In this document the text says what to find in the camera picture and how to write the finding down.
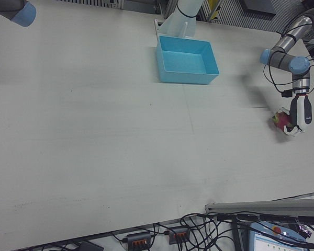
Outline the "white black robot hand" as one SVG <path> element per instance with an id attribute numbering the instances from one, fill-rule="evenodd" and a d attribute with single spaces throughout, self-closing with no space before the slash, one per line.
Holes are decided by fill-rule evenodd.
<path id="1" fill-rule="evenodd" d="M 278 125 L 286 135 L 296 136 L 305 133 L 312 122 L 312 106 L 307 94 L 297 94 L 290 108 L 281 107 L 278 111 Z"/>

